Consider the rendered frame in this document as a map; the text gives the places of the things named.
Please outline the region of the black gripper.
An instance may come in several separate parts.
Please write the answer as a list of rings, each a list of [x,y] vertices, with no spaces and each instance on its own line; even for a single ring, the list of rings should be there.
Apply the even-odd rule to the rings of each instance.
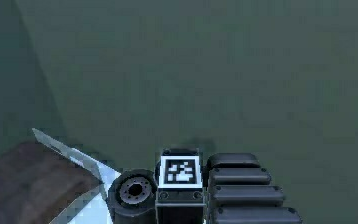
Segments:
[[[150,170],[122,173],[108,190],[107,207],[113,224],[156,224],[157,185]]]

